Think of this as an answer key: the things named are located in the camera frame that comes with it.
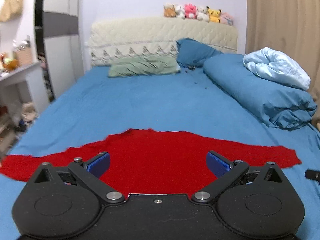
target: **hanging bag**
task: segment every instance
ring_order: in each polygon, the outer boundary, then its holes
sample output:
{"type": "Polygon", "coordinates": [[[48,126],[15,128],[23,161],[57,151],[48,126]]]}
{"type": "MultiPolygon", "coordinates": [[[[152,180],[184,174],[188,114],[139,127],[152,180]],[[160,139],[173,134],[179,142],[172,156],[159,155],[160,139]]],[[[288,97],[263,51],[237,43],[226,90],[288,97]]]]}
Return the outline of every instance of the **hanging bag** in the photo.
{"type": "Polygon", "coordinates": [[[4,0],[0,11],[0,22],[7,22],[22,14],[23,0],[4,0]]]}

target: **beige curtain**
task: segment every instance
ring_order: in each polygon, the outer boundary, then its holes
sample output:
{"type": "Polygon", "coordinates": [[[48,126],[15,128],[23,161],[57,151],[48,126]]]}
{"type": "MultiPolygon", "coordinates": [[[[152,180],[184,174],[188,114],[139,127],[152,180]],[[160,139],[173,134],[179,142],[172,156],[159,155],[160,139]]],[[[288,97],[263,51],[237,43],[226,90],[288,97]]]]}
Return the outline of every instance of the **beige curtain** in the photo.
{"type": "Polygon", "coordinates": [[[308,73],[318,104],[312,123],[320,123],[320,0],[247,0],[246,53],[264,47],[283,51],[308,73]]]}

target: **blue pillow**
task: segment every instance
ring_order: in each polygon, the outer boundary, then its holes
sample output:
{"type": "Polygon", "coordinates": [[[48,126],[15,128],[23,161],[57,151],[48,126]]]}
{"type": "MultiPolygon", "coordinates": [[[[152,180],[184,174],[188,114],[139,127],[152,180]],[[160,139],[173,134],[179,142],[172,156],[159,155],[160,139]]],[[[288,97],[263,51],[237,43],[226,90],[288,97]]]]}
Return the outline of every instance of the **blue pillow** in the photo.
{"type": "Polygon", "coordinates": [[[177,48],[177,62],[184,68],[202,67],[208,58],[223,54],[217,49],[189,38],[178,40],[177,48]]]}

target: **white plush toy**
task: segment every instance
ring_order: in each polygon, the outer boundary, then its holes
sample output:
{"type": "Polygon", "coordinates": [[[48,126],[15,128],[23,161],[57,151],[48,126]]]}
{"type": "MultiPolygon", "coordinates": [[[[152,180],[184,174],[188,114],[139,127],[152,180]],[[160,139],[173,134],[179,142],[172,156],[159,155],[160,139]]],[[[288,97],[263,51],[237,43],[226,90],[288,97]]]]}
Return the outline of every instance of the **white plush toy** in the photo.
{"type": "Polygon", "coordinates": [[[205,22],[210,22],[209,15],[207,15],[208,9],[204,6],[197,8],[197,19],[199,21],[204,20],[205,22]]]}
{"type": "Polygon", "coordinates": [[[176,4],[176,6],[174,7],[174,10],[177,14],[177,18],[181,18],[181,19],[185,19],[186,16],[184,15],[185,14],[185,10],[184,10],[184,7],[182,5],[178,5],[176,4]]]}

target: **blue comforter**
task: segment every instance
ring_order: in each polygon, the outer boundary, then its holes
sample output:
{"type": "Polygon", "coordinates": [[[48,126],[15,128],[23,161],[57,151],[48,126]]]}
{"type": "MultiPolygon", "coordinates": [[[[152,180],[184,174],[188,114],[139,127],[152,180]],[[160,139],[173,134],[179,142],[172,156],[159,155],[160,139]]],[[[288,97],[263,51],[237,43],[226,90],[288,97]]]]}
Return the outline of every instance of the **blue comforter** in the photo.
{"type": "Polygon", "coordinates": [[[254,75],[243,65],[243,57],[211,57],[204,62],[204,72],[269,127],[296,129],[311,121],[317,105],[308,92],[254,75]]]}

